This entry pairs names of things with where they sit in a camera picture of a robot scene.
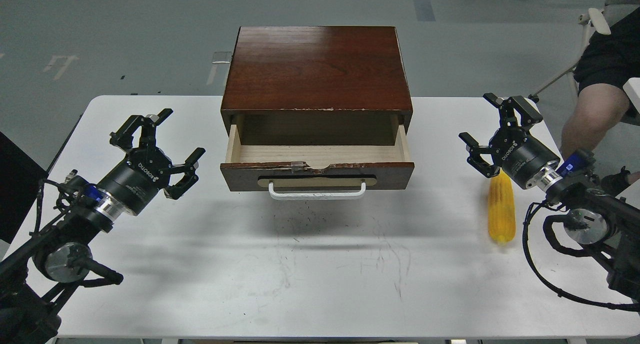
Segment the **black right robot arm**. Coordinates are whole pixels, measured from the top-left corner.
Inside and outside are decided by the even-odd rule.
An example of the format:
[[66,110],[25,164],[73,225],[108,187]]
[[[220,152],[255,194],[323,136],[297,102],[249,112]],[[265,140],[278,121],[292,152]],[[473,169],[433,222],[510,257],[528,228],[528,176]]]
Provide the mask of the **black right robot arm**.
[[[498,109],[499,128],[486,146],[471,134],[459,138],[466,144],[467,162],[485,177],[505,173],[521,189],[538,187],[545,198],[531,203],[525,215],[522,246],[525,258],[539,280],[559,297],[585,305],[638,312],[639,297],[639,211],[607,194],[592,179],[594,154],[576,150],[567,161],[537,140],[531,128],[542,115],[522,96],[483,98]],[[609,289],[633,300],[617,304],[588,300],[551,284],[537,270],[530,254],[528,228],[542,208],[553,211],[544,219],[543,232],[550,246],[572,257],[590,257],[607,272]]]

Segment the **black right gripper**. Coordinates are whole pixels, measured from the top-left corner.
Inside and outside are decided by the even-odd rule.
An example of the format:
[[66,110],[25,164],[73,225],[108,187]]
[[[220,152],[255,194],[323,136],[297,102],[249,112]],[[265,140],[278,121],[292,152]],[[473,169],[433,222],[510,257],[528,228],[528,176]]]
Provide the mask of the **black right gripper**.
[[[542,115],[523,96],[499,98],[485,93],[483,98],[498,109],[499,127],[490,140],[490,146],[482,146],[468,132],[458,134],[469,153],[467,162],[486,178],[499,175],[500,168],[521,189],[528,189],[529,182],[540,170],[558,166],[560,157],[528,131],[543,120]],[[491,155],[493,164],[482,155]]]

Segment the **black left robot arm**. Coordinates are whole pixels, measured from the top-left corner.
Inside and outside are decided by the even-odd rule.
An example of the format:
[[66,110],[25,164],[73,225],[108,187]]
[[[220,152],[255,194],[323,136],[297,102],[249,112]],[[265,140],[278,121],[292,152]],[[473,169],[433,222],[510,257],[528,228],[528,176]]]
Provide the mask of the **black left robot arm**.
[[45,343],[57,336],[59,312],[78,288],[121,284],[122,274],[94,260],[90,242],[110,232],[121,214],[140,214],[158,192],[176,200],[198,181],[204,148],[174,164],[156,144],[157,127],[172,112],[132,115],[112,132],[110,144],[125,157],[98,183],[76,170],[62,183],[51,182],[59,214],[44,227],[38,194],[30,239],[1,262],[2,343]]

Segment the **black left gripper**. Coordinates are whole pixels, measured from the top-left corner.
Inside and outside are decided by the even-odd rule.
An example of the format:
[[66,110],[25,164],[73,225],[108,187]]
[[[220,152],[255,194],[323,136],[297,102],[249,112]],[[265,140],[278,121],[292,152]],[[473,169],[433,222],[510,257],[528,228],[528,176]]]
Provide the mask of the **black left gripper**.
[[[172,165],[170,158],[156,146],[156,130],[173,110],[165,108],[157,115],[132,115],[116,131],[110,133],[110,145],[122,149],[126,156],[98,182],[97,187],[125,205],[130,215],[137,216],[162,189],[166,198],[178,200],[198,181],[198,160],[205,148],[198,147],[183,164]],[[141,129],[138,146],[133,147],[134,133]],[[183,174],[173,185],[172,175]]]

